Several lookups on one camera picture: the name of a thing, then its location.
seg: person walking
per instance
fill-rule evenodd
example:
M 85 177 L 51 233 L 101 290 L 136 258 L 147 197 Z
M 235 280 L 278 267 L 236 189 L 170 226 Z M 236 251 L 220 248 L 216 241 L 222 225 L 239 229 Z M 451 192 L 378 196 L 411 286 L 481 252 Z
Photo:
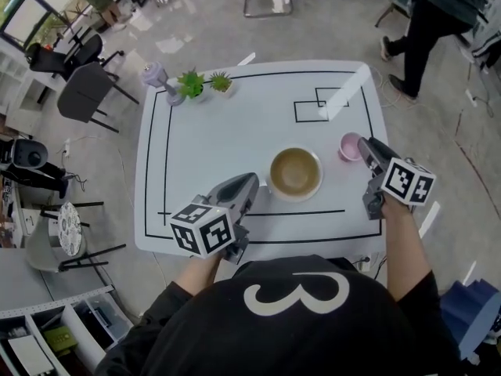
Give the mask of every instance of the person walking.
M 390 74 L 389 82 L 397 91 L 414 103 L 420 91 L 421 80 L 431 50 L 439 38 L 463 34 L 477 22 L 483 0 L 413 0 L 409 32 L 390 42 L 388 36 L 380 40 L 381 58 L 389 61 L 405 53 L 405 78 Z

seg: coffee cup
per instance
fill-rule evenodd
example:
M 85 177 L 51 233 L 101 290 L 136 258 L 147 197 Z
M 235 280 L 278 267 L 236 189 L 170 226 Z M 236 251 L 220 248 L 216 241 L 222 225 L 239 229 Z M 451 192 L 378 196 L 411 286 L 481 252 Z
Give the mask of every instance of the coffee cup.
M 322 165 L 316 154 L 300 147 L 290 147 L 273 159 L 268 185 L 278 198 L 301 202 L 315 195 L 322 179 Z
M 362 138 L 356 132 L 348 132 L 341 137 L 337 154 L 342 161 L 359 161 L 362 160 L 358 143 Z

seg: black speaker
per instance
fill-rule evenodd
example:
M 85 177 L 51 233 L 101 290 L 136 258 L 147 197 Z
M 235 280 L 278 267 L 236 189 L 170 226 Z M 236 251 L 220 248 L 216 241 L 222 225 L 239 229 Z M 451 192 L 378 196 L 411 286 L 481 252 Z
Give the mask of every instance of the black speaker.
M 49 153 L 44 144 L 29 139 L 16 139 L 12 150 L 13 164 L 19 168 L 40 168 Z

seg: potted plant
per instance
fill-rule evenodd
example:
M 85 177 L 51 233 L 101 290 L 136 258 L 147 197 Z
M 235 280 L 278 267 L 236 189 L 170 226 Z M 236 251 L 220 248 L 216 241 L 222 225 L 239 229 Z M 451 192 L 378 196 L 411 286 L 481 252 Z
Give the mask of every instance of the potted plant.
M 233 91 L 233 81 L 226 72 L 214 72 L 211 75 L 211 88 L 224 97 L 229 97 Z
M 197 74 L 195 68 L 178 77 L 178 82 L 181 85 L 179 93 L 184 97 L 188 96 L 190 99 L 196 99 L 199 102 L 203 100 L 200 96 L 204 91 L 204 75 Z

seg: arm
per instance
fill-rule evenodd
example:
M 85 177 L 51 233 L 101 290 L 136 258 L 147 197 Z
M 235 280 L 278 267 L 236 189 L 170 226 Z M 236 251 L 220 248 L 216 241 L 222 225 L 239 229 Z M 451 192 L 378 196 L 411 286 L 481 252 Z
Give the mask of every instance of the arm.
M 457 344 L 442 319 L 437 283 L 409 209 L 384 196 L 387 289 L 416 334 L 421 374 L 462 374 Z
M 407 295 L 431 271 L 416 223 L 409 209 L 384 195 L 387 289 L 395 301 Z
M 221 258 L 219 253 L 207 259 L 191 258 L 176 281 L 170 283 L 144 313 L 139 324 L 106 354 L 94 374 L 141 374 L 150 350 L 171 317 L 194 295 L 214 283 Z
M 175 283 L 191 295 L 198 294 L 214 283 L 221 259 L 221 251 L 207 259 L 191 258 Z

